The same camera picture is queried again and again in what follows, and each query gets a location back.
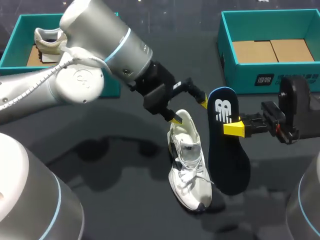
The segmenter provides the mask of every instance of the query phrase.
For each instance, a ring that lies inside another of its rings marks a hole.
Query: teal box
[[[26,66],[35,42],[35,29],[56,29],[63,14],[23,14],[20,15],[0,61],[0,75],[13,75],[34,72],[47,66]],[[120,97],[121,85],[104,74],[104,89],[101,97]]]
[[[314,61],[239,63],[233,46],[233,42],[240,41],[290,39],[304,39]],[[292,75],[303,75],[310,90],[320,92],[320,13],[317,9],[223,11],[217,47],[226,85],[237,94],[278,93],[280,79]],[[264,78],[268,79],[264,85],[256,84]]]

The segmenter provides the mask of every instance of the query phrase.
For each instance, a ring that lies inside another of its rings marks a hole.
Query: cardboard
[[[271,40],[279,63],[314,62],[304,39]]]
[[[232,44],[240,64],[278,62],[270,41],[235,41]]]
[[[42,63],[39,59],[39,50],[36,48],[36,46],[32,46],[30,56],[28,59],[28,62],[26,64],[27,67],[50,67],[57,65],[56,62],[54,63]]]

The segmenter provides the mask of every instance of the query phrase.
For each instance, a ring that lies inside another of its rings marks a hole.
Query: white sneaker
[[[42,53],[43,63],[58,62],[61,58],[60,45],[67,42],[67,36],[60,29],[46,30],[37,27],[34,30],[36,48]]]
[[[206,169],[200,136],[186,110],[176,112],[182,124],[172,123],[167,134],[173,164],[169,173],[171,188],[188,210],[203,212],[211,204],[212,182]]]

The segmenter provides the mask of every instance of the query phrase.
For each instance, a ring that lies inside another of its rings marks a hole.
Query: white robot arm
[[[63,14],[60,28],[67,44],[57,66],[0,77],[0,124],[57,105],[97,99],[104,88],[101,68],[140,93],[144,108],[166,121],[182,122],[167,108],[181,92],[207,106],[206,94],[190,78],[176,82],[165,67],[152,61],[152,49],[101,0],[75,0]]]

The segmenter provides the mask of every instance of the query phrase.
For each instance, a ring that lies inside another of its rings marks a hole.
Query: beige sneaker
[[[37,27],[34,30],[34,42],[36,48],[41,52],[43,63],[58,62],[61,51],[60,45],[67,41],[67,36],[60,29],[46,30]]]

